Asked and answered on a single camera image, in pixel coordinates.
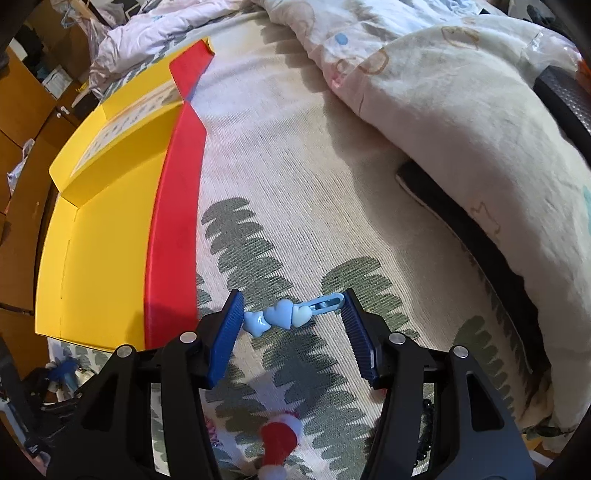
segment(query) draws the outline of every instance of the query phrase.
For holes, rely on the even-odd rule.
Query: metal screw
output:
[[[129,345],[120,346],[117,349],[117,356],[121,358],[125,358],[126,356],[130,356],[133,350]]]
[[[197,334],[195,332],[182,333],[180,340],[183,343],[193,343],[195,340],[197,340]]]
[[[392,342],[394,345],[402,345],[406,342],[406,337],[402,333],[394,332],[390,333],[388,340]]]
[[[468,356],[468,349],[465,346],[457,345],[453,348],[453,354],[460,358],[466,358]]]

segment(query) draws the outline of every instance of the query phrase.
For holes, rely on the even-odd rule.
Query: patterned bedsheet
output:
[[[495,292],[457,238],[396,183],[406,155],[328,90],[288,28],[257,10],[209,24],[171,39],[108,95],[205,35],[216,57],[191,100],[208,131],[196,232],[200,313],[220,309],[232,288],[259,310],[353,287],[392,330],[432,348],[468,347],[520,426],[546,416],[528,403],[530,371]],[[109,356],[56,340],[50,347],[95,371]],[[155,460],[165,472],[159,400],[155,385]],[[259,339],[241,334],[225,378],[202,392],[226,478],[255,473],[258,429],[293,411],[304,435],[290,478],[356,480],[383,400],[360,377],[334,313]]]

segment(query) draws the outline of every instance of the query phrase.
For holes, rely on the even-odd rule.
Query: white comforter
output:
[[[554,421],[577,425],[591,398],[591,173],[528,84],[540,46],[560,43],[548,58],[571,69],[576,55],[528,22],[461,18],[475,13],[462,1],[256,2],[525,278],[552,363]]]
[[[164,0],[111,30],[90,66],[88,83],[99,96],[134,66],[156,55],[171,37],[239,11],[249,0]]]

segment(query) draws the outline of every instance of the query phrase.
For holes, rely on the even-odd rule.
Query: blue object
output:
[[[324,297],[318,297],[310,301],[305,301],[299,305],[308,305],[312,309],[312,315],[322,315],[323,313],[333,312],[343,307],[345,297],[342,293],[331,293]]]
[[[308,305],[294,305],[291,314],[291,326],[301,327],[312,318],[312,309]]]
[[[282,299],[264,312],[244,312],[244,331],[253,337],[260,337],[271,325],[289,330],[309,322],[312,315],[322,315],[342,308],[345,298],[342,293],[332,293],[294,305],[291,300]]]
[[[49,370],[47,378],[50,382],[61,383],[62,379],[66,375],[73,374],[76,370],[78,370],[78,360],[68,356],[64,358],[55,368]]]
[[[226,367],[244,320],[244,296],[240,291],[235,291],[236,295],[231,299],[231,303],[229,305],[226,303],[220,312],[223,315],[222,324],[209,352],[207,379],[212,386],[226,374]]]
[[[347,35],[345,35],[344,33],[337,33],[335,35],[335,40],[339,45],[346,45],[347,43],[349,43],[349,39],[347,38]]]
[[[353,305],[347,292],[345,292],[345,295],[346,297],[344,305],[340,311],[340,316],[343,319],[343,324],[347,331],[351,348],[355,354],[359,373],[361,373],[361,377],[366,379],[370,385],[373,385],[378,377],[378,372],[375,369],[374,346],[369,340],[369,336],[365,331],[365,327],[363,326],[355,305]]]
[[[244,324],[242,328],[253,337],[259,338],[271,328],[271,325],[265,321],[263,312],[244,312]]]
[[[291,314],[294,303],[291,300],[282,299],[275,306],[265,309],[265,320],[271,325],[278,326],[285,330],[291,327]]]

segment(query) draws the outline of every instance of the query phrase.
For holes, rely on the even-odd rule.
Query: blue gripper pad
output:
[[[205,347],[209,347],[209,370],[207,380],[211,387],[225,375],[228,362],[238,337],[238,332],[244,321],[244,296],[238,290],[232,290],[221,312],[217,316],[215,325],[209,322],[207,331],[201,331],[197,325]]]
[[[352,290],[344,291],[343,295],[345,297],[345,304],[340,311],[340,316],[343,319],[347,337],[349,337],[351,348],[355,354],[359,373],[362,378],[369,382],[369,385],[373,385],[378,379],[378,372],[375,365],[374,346],[363,325],[361,317],[365,312]]]

